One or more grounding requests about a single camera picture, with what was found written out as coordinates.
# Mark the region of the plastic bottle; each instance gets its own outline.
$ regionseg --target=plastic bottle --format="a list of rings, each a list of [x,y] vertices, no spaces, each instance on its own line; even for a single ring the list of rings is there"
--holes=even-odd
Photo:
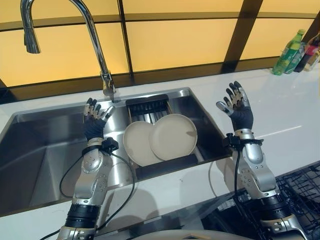
[[[290,74],[295,70],[296,66],[301,61],[302,57],[305,55],[305,46],[306,43],[301,42],[299,50],[296,52],[289,65],[286,67],[284,71],[285,74]]]
[[[301,45],[301,39],[303,34],[306,32],[304,29],[299,29],[296,36],[287,43],[285,49],[283,50],[281,56],[279,57],[278,61],[274,65],[272,69],[272,73],[274,75],[281,75],[284,73],[288,65],[290,64],[292,58],[297,53]]]
[[[306,46],[305,54],[303,55],[301,61],[295,67],[294,71],[300,73],[305,65],[307,64],[308,60],[316,53],[319,48],[320,43],[320,32],[313,38],[310,39],[308,45]]]
[[[305,71],[311,71],[317,63],[320,61],[320,50],[318,50],[313,56],[309,59],[309,61],[306,63],[303,70]]]

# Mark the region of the black cable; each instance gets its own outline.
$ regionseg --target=black cable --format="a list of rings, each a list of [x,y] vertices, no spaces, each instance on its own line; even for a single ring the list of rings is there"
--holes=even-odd
[[[117,209],[117,211],[114,212],[114,214],[112,214],[100,227],[98,227],[96,230],[99,231],[101,229],[103,229],[110,221],[111,219],[118,213],[121,211],[121,209],[127,204],[127,202],[130,200],[133,192],[134,192],[134,189],[135,189],[135,184],[136,184],[136,180],[135,180],[135,174],[134,174],[134,171],[132,169],[132,166],[130,165],[130,163],[125,160],[123,157],[121,156],[118,156],[118,155],[115,155],[113,154],[112,152],[110,153],[110,155],[112,156],[115,156],[116,158],[118,159],[121,159],[130,169],[130,172],[131,172],[131,175],[132,175],[132,188],[131,188],[131,192],[129,194],[129,196],[126,198],[126,200],[124,201],[124,203]]]
[[[41,238],[40,240],[45,240],[45,239],[47,239],[47,238],[50,238],[51,236],[56,235],[56,234],[59,233],[59,232],[60,232],[60,229],[57,230],[57,231],[54,231],[53,233],[50,233],[50,234],[44,236],[44,237]]]
[[[62,191],[62,182],[63,182],[63,180],[65,179],[65,177],[66,177],[66,175],[68,174],[68,172],[74,167],[74,165],[77,164],[77,162],[79,162],[79,160],[80,160],[81,158],[82,158],[82,156],[79,157],[79,158],[77,159],[77,161],[75,161],[75,162],[69,167],[69,169],[65,172],[65,174],[63,175],[63,177],[62,177],[61,180],[60,180],[60,183],[59,183],[60,193],[61,193],[62,196],[64,196],[64,197],[67,198],[67,199],[72,199],[73,196],[68,196],[68,195],[65,195],[65,194],[64,194],[64,192]]]
[[[238,200],[238,168],[239,168],[239,162],[240,162],[240,151],[237,150],[238,155],[236,156],[236,163],[235,163],[235,169],[234,169],[234,195],[236,199]]]

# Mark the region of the kitchen sink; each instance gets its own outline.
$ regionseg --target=kitchen sink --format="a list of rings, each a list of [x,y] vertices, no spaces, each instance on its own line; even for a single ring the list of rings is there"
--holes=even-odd
[[[182,114],[193,121],[197,128],[197,145],[192,154],[193,158],[187,156],[188,159],[186,157],[186,159],[161,162],[159,167],[156,167],[160,171],[153,171],[155,167],[152,168],[152,165],[140,167],[131,162],[135,168],[137,181],[231,155],[231,152],[222,146],[223,134],[189,88],[132,95],[115,103],[98,101],[102,109],[111,105],[116,107],[104,128],[104,138],[112,137],[119,143],[119,149],[114,152],[115,154],[129,159],[122,138],[126,127],[131,122],[154,123],[156,121],[154,116],[160,118],[166,114],[157,112],[153,115],[133,116],[128,102],[163,95],[167,96],[169,113]],[[59,183],[67,169],[81,156],[87,144],[83,135],[83,108],[84,104],[79,103],[16,112],[12,115],[0,134],[0,189],[2,192],[0,216],[68,200],[61,195]],[[117,158],[112,157],[112,160],[109,189],[130,184],[127,166]],[[73,195],[80,170],[81,161],[66,175],[62,184],[66,195]]]

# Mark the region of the green bottle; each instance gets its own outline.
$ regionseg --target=green bottle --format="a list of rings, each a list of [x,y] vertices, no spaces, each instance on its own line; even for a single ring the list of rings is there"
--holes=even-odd
[[[272,73],[274,75],[281,75],[284,73],[286,70],[287,66],[290,64],[291,60],[297,53],[297,51],[300,48],[301,45],[301,40],[303,34],[305,34],[306,30],[304,29],[299,29],[298,33],[296,36],[287,43],[285,46],[285,49],[283,50],[281,56],[279,57],[278,61],[272,68]]]

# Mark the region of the robotic arm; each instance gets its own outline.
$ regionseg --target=robotic arm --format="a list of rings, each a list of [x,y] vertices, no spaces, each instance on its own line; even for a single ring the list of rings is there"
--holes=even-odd
[[[118,143],[111,137],[104,140],[104,127],[115,107],[100,113],[101,106],[96,103],[89,98],[84,107],[84,134],[88,143],[82,151],[81,174],[75,184],[72,204],[57,240],[93,240],[96,233],[113,166],[110,154],[118,149]]]
[[[254,210],[258,212],[261,226],[272,236],[298,231],[307,240],[296,216],[291,213],[282,197],[274,174],[266,164],[266,157],[261,149],[263,141],[254,137],[252,132],[254,117],[244,89],[237,81],[230,83],[229,87],[232,91],[227,88],[226,92],[231,101],[224,97],[225,103],[222,101],[216,103],[216,106],[231,118],[235,133],[235,135],[227,133],[223,145],[233,150],[235,170],[238,171],[243,186],[253,199]]]

